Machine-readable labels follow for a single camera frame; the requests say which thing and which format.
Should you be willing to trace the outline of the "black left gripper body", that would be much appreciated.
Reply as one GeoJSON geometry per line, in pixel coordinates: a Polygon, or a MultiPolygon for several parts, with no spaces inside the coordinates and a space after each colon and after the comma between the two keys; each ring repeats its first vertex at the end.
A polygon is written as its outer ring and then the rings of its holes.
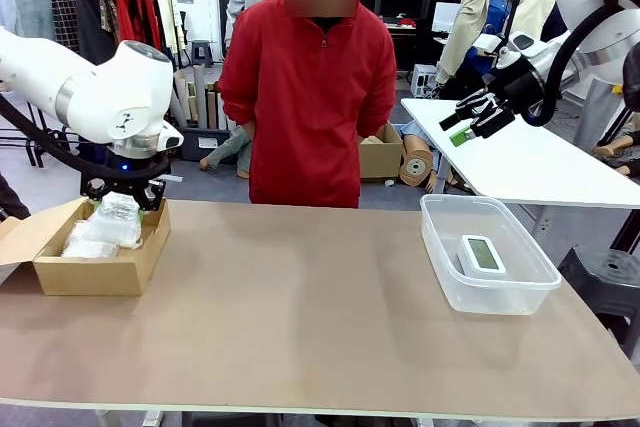
{"type": "Polygon", "coordinates": [[[150,182],[165,172],[165,157],[153,156],[129,159],[122,156],[107,156],[106,176],[100,179],[116,192],[137,192],[146,190],[150,182]]]}

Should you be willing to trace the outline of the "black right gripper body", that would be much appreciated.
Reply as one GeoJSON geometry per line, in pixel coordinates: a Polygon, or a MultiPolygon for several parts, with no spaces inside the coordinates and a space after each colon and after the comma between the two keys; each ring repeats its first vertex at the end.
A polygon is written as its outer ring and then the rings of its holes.
{"type": "Polygon", "coordinates": [[[537,116],[544,82],[530,64],[511,64],[492,69],[492,93],[497,105],[522,116],[537,116]]]}

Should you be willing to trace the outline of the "bubble-wrapped clock showing display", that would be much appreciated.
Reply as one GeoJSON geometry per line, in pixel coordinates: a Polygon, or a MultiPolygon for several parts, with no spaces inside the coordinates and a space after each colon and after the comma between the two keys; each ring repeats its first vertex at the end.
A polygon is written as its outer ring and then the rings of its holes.
{"type": "Polygon", "coordinates": [[[129,249],[142,245],[142,213],[130,195],[106,194],[88,221],[99,240],[129,249]]]}

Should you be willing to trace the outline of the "thickly bubble-wrapped clock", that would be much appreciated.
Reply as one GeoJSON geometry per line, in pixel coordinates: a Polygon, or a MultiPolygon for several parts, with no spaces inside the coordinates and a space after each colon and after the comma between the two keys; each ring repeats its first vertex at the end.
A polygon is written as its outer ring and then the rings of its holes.
{"type": "Polygon", "coordinates": [[[65,241],[61,256],[68,258],[115,257],[119,246],[108,236],[108,231],[88,220],[74,223],[65,241]]]}

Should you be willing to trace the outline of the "unwrapped white digital clock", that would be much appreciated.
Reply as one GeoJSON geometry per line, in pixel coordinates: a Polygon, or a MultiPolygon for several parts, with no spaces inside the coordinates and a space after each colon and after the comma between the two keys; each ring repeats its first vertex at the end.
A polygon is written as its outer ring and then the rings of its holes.
{"type": "Polygon", "coordinates": [[[463,235],[458,259],[465,276],[476,279],[499,279],[506,268],[492,241],[484,236],[463,235]]]}

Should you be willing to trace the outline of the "white table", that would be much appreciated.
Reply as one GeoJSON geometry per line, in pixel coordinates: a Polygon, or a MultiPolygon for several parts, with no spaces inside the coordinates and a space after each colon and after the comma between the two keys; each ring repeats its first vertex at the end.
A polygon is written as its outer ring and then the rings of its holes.
{"type": "Polygon", "coordinates": [[[453,101],[403,98],[403,107],[443,160],[480,196],[504,203],[640,209],[640,185],[615,172],[544,127],[517,118],[488,139],[456,147],[439,122],[453,101]]]}

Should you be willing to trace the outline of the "white computer case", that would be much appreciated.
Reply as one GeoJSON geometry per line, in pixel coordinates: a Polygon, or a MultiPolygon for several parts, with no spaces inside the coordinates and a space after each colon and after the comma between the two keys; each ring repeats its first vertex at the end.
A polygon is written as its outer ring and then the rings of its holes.
{"type": "Polygon", "coordinates": [[[434,65],[415,64],[411,75],[411,94],[414,98],[432,98],[437,88],[437,68],[434,65]]]}

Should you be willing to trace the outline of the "black storage bin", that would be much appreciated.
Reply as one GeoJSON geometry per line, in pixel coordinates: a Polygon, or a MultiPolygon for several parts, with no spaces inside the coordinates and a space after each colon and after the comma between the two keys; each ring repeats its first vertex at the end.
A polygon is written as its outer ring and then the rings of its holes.
{"type": "Polygon", "coordinates": [[[188,162],[199,162],[230,137],[228,130],[185,127],[180,129],[180,132],[184,137],[180,146],[180,157],[188,162]]]}

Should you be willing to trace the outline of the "brown cardboard spool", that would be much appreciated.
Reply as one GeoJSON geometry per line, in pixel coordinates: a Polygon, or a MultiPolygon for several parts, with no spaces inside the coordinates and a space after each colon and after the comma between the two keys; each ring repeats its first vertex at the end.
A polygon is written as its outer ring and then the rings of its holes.
{"type": "Polygon", "coordinates": [[[434,156],[425,140],[416,135],[403,137],[404,153],[399,176],[403,183],[422,187],[427,193],[434,191],[436,171],[434,156]]]}

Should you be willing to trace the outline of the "bystander dark sleeve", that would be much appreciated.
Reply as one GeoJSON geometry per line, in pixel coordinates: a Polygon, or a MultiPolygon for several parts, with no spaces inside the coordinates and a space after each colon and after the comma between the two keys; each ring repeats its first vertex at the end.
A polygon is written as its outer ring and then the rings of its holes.
{"type": "Polygon", "coordinates": [[[31,213],[26,205],[20,200],[18,194],[10,187],[7,180],[0,172],[0,209],[2,209],[8,217],[14,217],[20,220],[28,218],[31,213]]]}

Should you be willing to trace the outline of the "mannequin beige coat blue shirt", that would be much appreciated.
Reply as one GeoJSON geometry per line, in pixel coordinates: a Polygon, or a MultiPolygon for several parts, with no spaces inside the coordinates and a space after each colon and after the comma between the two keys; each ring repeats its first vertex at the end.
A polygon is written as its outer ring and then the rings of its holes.
{"type": "Polygon", "coordinates": [[[437,66],[435,98],[461,100],[484,86],[493,59],[474,42],[483,33],[502,33],[509,13],[509,0],[461,0],[437,66]]]}

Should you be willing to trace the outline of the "open brown cardboard box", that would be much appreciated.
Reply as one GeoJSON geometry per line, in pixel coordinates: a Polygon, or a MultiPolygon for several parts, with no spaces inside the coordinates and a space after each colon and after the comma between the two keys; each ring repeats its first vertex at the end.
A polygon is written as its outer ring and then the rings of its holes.
{"type": "Polygon", "coordinates": [[[73,224],[94,211],[84,198],[35,213],[25,220],[0,223],[0,269],[33,264],[49,296],[139,296],[152,277],[171,230],[168,200],[142,221],[142,245],[121,248],[114,257],[64,258],[64,243],[73,224]]]}

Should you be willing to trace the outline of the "mannequin arm grey sleeve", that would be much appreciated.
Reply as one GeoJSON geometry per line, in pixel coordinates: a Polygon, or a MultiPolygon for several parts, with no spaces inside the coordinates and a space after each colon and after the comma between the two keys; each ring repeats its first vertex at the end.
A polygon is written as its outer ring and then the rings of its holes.
{"type": "Polygon", "coordinates": [[[242,126],[230,131],[229,138],[199,162],[201,170],[215,170],[226,158],[236,156],[236,175],[249,178],[252,140],[242,126]]]}

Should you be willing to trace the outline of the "black tripod stand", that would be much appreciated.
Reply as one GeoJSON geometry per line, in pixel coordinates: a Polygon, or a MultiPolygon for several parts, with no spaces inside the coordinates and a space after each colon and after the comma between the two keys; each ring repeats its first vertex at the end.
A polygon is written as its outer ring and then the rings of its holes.
{"type": "Polygon", "coordinates": [[[494,34],[495,40],[492,40],[490,42],[490,49],[487,51],[487,54],[492,58],[492,66],[496,65],[499,58],[500,50],[508,43],[509,35],[515,19],[516,10],[521,1],[522,0],[508,1],[507,17],[505,19],[504,25],[498,33],[494,34]]]}

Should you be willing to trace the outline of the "white monitor box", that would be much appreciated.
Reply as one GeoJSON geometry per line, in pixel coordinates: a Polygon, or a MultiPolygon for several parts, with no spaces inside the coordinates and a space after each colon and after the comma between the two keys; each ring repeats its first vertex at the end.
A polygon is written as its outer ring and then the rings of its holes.
{"type": "Polygon", "coordinates": [[[453,29],[460,7],[460,3],[437,2],[431,31],[449,34],[453,29]]]}

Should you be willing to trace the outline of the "grey cardboard tube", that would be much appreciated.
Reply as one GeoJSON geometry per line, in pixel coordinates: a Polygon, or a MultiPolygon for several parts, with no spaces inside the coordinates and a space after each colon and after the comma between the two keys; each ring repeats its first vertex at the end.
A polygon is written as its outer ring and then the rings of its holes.
{"type": "Polygon", "coordinates": [[[203,65],[194,65],[194,86],[196,93],[197,122],[200,129],[208,127],[208,114],[206,103],[206,85],[204,78],[205,69],[203,65]]]}

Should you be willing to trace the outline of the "brown cardboard floor box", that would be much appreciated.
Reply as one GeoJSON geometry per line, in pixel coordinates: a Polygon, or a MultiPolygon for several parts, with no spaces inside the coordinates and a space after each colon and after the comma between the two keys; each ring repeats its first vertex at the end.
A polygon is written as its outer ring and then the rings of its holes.
{"type": "Polygon", "coordinates": [[[360,178],[362,180],[393,180],[398,176],[404,145],[398,132],[387,122],[376,135],[359,145],[360,178]]]}

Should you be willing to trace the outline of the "seated mannequin legs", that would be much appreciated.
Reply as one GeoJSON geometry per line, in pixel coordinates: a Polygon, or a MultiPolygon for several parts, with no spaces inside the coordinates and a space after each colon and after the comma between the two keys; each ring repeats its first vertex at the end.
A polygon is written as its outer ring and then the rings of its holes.
{"type": "MultiPolygon", "coordinates": [[[[635,130],[622,135],[610,143],[596,147],[593,154],[601,159],[613,158],[620,151],[632,147],[640,148],[640,113],[633,115],[633,125],[635,130]]],[[[640,178],[640,157],[627,160],[614,170],[619,174],[629,178],[640,178]]]]}

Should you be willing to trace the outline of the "small dark step stool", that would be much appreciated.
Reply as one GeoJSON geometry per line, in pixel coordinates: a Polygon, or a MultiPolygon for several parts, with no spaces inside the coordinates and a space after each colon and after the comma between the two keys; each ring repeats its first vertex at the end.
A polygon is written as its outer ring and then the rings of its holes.
{"type": "Polygon", "coordinates": [[[191,65],[205,67],[213,65],[213,55],[209,41],[193,40],[191,42],[191,65]]]}

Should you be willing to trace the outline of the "red hanging garment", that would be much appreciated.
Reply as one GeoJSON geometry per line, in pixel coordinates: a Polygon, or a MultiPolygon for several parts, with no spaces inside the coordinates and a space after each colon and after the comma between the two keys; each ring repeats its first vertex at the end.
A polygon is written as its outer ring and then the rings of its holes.
{"type": "Polygon", "coordinates": [[[163,50],[163,34],[155,0],[114,0],[114,4],[121,41],[138,41],[158,51],[163,50]]]}

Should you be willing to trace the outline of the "person in red jacket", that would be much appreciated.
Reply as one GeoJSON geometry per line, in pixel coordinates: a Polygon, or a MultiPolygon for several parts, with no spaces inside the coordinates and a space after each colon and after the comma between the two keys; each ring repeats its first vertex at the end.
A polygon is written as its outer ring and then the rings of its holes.
{"type": "Polygon", "coordinates": [[[388,121],[396,59],[361,0],[262,0],[237,18],[218,85],[252,142],[255,204],[355,208],[359,145],[388,121]]]}

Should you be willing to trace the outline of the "clear plastic container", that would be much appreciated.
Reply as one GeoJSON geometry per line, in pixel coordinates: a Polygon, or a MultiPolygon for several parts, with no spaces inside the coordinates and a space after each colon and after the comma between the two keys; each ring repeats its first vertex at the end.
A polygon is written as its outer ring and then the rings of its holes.
{"type": "Polygon", "coordinates": [[[450,306],[460,312],[534,314],[561,275],[534,238],[500,201],[489,197],[427,194],[420,199],[421,234],[450,306]],[[463,235],[489,238],[506,268],[499,279],[463,274],[458,250],[463,235]]]}

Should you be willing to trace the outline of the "black plastic stool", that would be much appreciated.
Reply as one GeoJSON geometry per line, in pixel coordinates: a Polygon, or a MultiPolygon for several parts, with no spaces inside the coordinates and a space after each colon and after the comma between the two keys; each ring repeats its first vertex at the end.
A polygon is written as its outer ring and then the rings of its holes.
{"type": "Polygon", "coordinates": [[[631,358],[640,341],[640,260],[618,250],[574,246],[558,271],[631,358]]]}

